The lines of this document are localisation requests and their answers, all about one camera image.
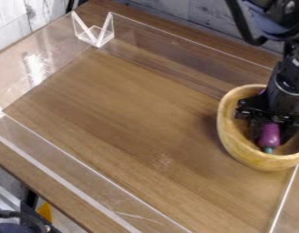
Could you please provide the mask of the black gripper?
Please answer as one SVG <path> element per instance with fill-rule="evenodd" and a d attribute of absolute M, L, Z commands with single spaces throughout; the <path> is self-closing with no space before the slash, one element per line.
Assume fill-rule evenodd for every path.
<path fill-rule="evenodd" d="M 266 121 L 281 125 L 281 144 L 299 132 L 299 60 L 278 62 L 266 89 L 238 101 L 237 117 L 247 118 L 250 140 L 257 142 Z"/>

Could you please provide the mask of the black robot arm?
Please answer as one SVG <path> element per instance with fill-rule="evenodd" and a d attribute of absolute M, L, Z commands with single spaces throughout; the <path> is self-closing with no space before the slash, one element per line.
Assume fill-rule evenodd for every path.
<path fill-rule="evenodd" d="M 265 90 L 238 101 L 237 116 L 249 120 L 262 148 L 285 144 L 299 131 L 299 0 L 226 0 L 245 41 L 285 44 Z"/>

